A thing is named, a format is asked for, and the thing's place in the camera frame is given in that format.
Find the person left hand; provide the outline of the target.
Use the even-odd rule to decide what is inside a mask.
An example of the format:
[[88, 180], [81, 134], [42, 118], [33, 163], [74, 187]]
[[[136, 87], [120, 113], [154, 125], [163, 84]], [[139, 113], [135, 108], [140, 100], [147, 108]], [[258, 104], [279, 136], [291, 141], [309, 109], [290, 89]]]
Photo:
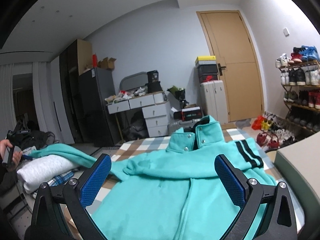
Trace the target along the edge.
[[1, 159], [3, 166], [8, 171], [13, 171], [17, 168], [22, 157], [22, 152], [15, 150], [14, 146], [8, 139], [1, 140]]

